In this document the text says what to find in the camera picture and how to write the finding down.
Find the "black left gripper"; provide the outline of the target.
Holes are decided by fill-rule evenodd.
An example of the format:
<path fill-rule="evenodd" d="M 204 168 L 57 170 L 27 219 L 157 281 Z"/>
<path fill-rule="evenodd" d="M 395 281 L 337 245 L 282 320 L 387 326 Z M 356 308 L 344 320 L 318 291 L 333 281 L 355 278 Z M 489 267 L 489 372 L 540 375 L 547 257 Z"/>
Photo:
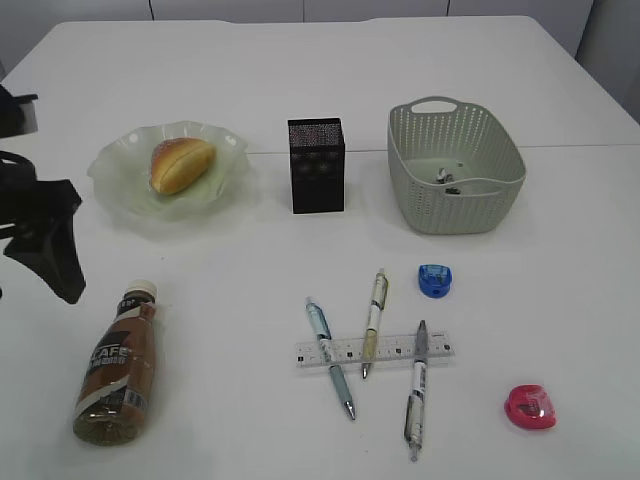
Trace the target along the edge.
<path fill-rule="evenodd" d="M 68 304 L 76 304 L 86 287 L 72 216 L 81 203 L 69 179 L 38 180 L 30 160 L 1 152 L 1 224 L 12 224 L 2 227 L 2 238 L 10 239 L 3 254 Z"/>

